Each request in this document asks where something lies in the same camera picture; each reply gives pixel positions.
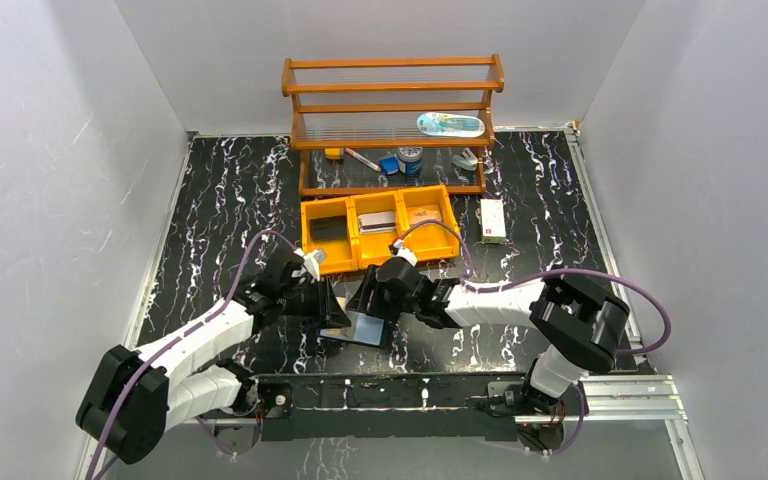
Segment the black leather card holder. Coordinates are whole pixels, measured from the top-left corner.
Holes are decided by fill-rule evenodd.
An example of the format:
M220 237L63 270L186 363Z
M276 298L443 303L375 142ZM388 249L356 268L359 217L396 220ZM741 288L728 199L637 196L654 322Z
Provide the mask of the black leather card holder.
M331 340L383 347L387 327L383 319L358 312L349 312L348 318L351 322L349 327L321 329L319 335Z

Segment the gold VIP card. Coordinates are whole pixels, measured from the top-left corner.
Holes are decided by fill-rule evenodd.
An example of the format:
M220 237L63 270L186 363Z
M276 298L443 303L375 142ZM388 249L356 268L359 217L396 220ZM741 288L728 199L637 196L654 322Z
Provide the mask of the gold VIP card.
M410 206L406 212L411 226L427 220L442 220L441 212L435 205Z

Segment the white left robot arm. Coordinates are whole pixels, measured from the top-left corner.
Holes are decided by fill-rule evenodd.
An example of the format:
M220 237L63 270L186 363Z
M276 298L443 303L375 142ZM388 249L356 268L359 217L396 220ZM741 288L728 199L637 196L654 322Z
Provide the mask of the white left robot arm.
M350 320L322 276L326 254L279 249L241 278L231 299L154 342L108 350L78 408L76 425L125 464L147 456L173 427L214 410L264 410L254 373L217 357L279 322L339 328Z

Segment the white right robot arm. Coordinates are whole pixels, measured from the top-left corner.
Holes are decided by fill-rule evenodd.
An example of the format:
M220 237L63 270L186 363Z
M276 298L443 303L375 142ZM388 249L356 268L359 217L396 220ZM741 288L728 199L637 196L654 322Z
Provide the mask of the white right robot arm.
M395 256L368 267L345 307L350 321L364 327L384 327L410 315L433 329L500 324L538 330L549 347L529 368L522 394L531 411L547 414L568 387L615 366L630 310L597 284L600 276L560 268L521 282L432 280Z

